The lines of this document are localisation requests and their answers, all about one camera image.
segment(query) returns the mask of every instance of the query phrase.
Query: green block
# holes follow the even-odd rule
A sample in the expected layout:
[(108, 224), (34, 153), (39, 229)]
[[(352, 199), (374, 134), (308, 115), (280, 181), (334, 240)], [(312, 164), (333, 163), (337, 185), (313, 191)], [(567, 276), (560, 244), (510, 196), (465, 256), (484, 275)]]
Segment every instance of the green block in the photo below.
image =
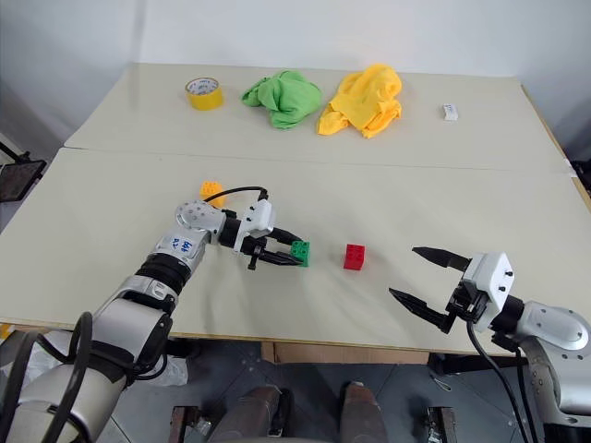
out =
[(309, 242), (293, 242), (292, 250), (290, 252), (295, 258), (302, 260), (300, 266), (308, 267), (308, 256), (310, 254), (310, 243)]

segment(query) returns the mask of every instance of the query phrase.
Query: orange block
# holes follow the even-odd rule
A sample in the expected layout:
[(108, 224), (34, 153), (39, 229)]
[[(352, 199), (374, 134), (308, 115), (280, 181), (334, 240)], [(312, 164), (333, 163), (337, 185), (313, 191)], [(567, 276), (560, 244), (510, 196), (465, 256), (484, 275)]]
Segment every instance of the orange block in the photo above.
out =
[[(203, 182), (201, 184), (201, 189), (199, 190), (199, 196), (204, 200), (205, 198), (211, 197), (222, 191), (222, 185), (218, 182)], [(215, 200), (209, 201), (208, 203), (216, 208), (223, 208), (225, 196), (217, 197)]]

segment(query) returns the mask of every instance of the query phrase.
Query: green cloth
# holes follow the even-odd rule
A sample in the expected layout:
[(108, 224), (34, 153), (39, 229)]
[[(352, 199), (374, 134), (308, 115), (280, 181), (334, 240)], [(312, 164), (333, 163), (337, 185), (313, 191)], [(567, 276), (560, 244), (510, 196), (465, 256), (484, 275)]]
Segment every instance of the green cloth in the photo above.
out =
[(287, 129), (320, 107), (320, 90), (299, 72), (282, 71), (258, 81), (244, 93), (242, 102), (266, 107), (271, 124)]

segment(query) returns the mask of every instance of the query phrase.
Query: yellow towel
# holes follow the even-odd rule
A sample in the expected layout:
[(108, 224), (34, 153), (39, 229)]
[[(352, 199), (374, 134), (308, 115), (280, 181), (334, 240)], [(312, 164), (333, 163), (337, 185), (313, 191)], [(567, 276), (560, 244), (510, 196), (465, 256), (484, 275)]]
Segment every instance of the yellow towel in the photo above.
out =
[(349, 74), (320, 116), (318, 133), (329, 136), (350, 123), (363, 137), (372, 138), (392, 119), (400, 118), (403, 107), (394, 96), (402, 88), (402, 81), (388, 65), (376, 64)]

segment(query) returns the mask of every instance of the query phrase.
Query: lego brick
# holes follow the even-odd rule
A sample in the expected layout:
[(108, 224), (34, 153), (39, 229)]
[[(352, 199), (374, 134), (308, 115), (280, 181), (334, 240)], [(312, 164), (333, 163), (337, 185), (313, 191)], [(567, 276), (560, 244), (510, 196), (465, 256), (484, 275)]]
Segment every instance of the lego brick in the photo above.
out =
[[(218, 192), (222, 192), (223, 187), (218, 182), (203, 182), (201, 184), (201, 189), (199, 190), (199, 196), (202, 200), (205, 198), (211, 197)], [(223, 208), (225, 203), (225, 196), (217, 197), (215, 200), (209, 202), (216, 208)]]
[(361, 270), (365, 259), (366, 247), (361, 245), (347, 245), (344, 254), (344, 269)]
[(292, 250), (290, 252), (292, 256), (303, 261), (300, 266), (308, 267), (308, 257), (310, 254), (310, 243), (309, 242), (293, 242)]

